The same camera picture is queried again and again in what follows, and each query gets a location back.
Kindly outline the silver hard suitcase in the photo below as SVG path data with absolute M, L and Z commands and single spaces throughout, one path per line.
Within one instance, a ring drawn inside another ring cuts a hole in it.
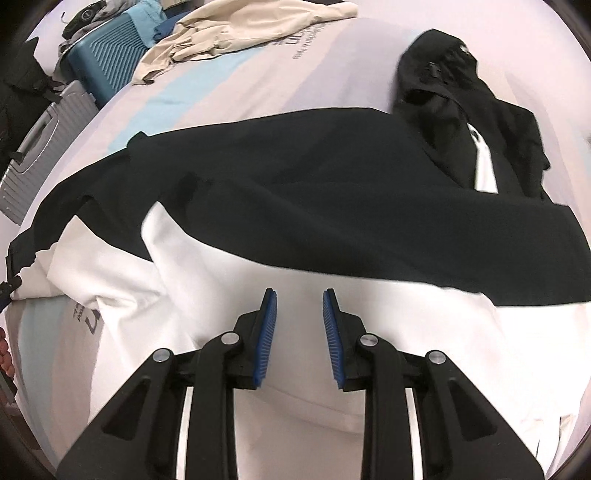
M 75 80 L 39 117 L 1 179 L 1 212 L 20 225 L 58 160 L 98 113 L 95 99 Z

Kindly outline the teal hard suitcase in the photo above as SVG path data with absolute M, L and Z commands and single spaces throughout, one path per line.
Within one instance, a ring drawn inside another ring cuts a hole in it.
M 67 81 L 79 81 L 102 108 L 131 81 L 148 49 L 125 11 L 70 45 L 59 66 Z

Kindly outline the black backpack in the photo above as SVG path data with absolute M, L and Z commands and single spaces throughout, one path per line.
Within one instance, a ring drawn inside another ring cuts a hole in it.
M 64 85 L 47 75 L 34 56 L 38 37 L 22 44 L 1 69 L 1 175 L 18 153 L 30 129 L 52 104 L 61 101 Z

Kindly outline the beige garment on bed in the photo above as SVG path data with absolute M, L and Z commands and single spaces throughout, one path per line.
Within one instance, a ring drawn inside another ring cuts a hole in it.
M 151 84 L 176 63 L 213 59 L 358 13 L 359 7 L 349 1 L 211 1 L 178 20 L 143 55 L 131 83 Z

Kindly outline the blue folded cloth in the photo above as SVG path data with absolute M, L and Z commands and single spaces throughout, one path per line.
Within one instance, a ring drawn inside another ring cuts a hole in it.
M 146 48 L 168 36 L 175 23 L 192 10 L 190 3 L 181 3 L 164 9 L 156 1 L 140 1 L 129 12 L 134 27 Z

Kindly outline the clutter pile on suitcase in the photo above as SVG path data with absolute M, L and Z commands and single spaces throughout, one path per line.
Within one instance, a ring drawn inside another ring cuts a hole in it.
M 62 38 L 74 41 L 135 6 L 138 0 L 96 1 L 82 8 L 64 27 Z

